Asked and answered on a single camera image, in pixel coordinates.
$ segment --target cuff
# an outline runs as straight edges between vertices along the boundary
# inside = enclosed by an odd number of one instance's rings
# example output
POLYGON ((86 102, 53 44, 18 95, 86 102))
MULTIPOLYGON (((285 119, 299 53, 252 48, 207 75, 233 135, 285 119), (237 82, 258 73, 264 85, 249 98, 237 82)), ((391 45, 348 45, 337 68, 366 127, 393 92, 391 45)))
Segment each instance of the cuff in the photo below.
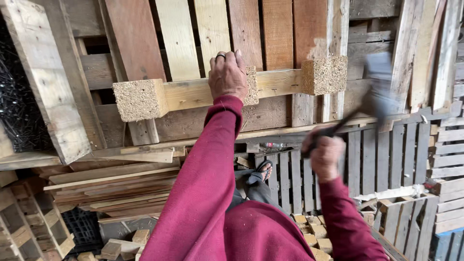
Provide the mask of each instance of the cuff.
POLYGON ((230 111, 235 114, 235 138, 237 138, 240 133, 240 128, 242 127, 242 107, 243 102, 232 95, 222 95, 214 99, 213 106, 209 107, 208 113, 205 118, 205 126, 211 120, 214 114, 221 111, 230 111))

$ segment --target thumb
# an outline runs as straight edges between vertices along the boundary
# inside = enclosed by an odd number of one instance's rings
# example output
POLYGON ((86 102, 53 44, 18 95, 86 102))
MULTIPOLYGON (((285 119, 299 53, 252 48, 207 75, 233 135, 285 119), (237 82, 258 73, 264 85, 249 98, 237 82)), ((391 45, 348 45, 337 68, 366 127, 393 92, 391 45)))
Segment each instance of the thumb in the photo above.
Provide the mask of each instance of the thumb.
POLYGON ((245 61, 242 57, 242 51, 240 49, 235 51, 235 60, 237 61, 237 66, 241 71, 245 72, 245 61))

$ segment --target small wood block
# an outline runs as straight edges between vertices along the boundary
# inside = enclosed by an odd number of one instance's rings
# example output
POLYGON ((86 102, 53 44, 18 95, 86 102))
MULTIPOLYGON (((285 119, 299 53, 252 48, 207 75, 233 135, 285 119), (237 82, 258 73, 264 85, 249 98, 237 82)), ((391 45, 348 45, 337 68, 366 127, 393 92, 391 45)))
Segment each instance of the small wood block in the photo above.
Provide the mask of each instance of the small wood block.
POLYGON ((150 229, 139 229, 132 237, 132 242, 145 245, 150 237, 150 229))
POLYGON ((104 259, 116 260, 121 253, 121 244, 108 242, 102 248, 100 256, 104 259))
POLYGON ((316 238, 327 237, 327 230, 323 225, 311 225, 311 230, 316 238))
POLYGON ((327 254, 332 254, 332 242, 328 238, 319 238, 317 239, 317 245, 319 249, 324 251, 327 254))
POLYGON ((243 100, 243 106, 258 104, 258 82, 256 80, 255 66, 246 67, 246 83, 248 84, 248 94, 243 100))
POLYGON ((322 95, 345 91, 347 64, 346 56, 303 61, 301 63, 303 93, 322 95))
POLYGON ((161 118, 169 112, 161 79, 113 83, 113 91, 124 122, 161 118))
POLYGON ((312 234, 303 234, 306 243, 308 243, 309 247, 313 247, 317 244, 317 239, 312 234))

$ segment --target compressed wood chip block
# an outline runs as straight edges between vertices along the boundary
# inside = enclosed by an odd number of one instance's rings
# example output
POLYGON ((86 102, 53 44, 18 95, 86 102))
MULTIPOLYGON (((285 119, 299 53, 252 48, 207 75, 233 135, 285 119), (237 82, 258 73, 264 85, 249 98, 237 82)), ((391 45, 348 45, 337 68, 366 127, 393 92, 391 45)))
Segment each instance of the compressed wood chip block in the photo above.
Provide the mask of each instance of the compressed wood chip block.
POLYGON ((332 254, 332 242, 328 238, 319 238, 317 239, 317 245, 319 249, 324 251, 327 254, 332 254))
POLYGON ((311 230, 316 238, 327 237, 327 230, 323 225, 311 225, 311 230))
POLYGON ((317 239, 314 235, 312 234, 303 234, 304 236, 304 239, 306 240, 306 243, 308 243, 308 245, 310 247, 313 247, 317 244, 317 239))
POLYGON ((345 91, 348 57, 334 56, 301 63, 303 93, 322 95, 345 91))
POLYGON ((248 94, 243 100, 243 105, 256 105, 259 103, 258 98, 258 82, 256 80, 256 67, 247 66, 246 68, 246 83, 248 84, 248 94))
POLYGON ((113 83, 113 91, 124 122, 161 118, 169 112, 161 79, 113 83))

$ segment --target hammer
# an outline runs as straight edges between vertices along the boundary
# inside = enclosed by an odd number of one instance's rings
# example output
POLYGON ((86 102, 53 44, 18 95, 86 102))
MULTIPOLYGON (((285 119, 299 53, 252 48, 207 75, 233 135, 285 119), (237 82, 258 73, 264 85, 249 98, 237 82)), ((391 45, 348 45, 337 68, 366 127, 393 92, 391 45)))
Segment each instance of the hammer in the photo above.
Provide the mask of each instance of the hammer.
POLYGON ((333 137, 357 113, 362 112, 378 119, 376 126, 383 125, 391 108, 396 108, 396 101, 390 98, 392 69, 390 54, 387 52, 369 54, 366 56, 367 70, 372 80, 371 88, 361 99, 361 106, 353 110, 347 117, 332 127, 321 129, 313 135, 313 142, 307 152, 302 152, 303 158, 309 158, 311 152, 317 147, 320 137, 333 137))

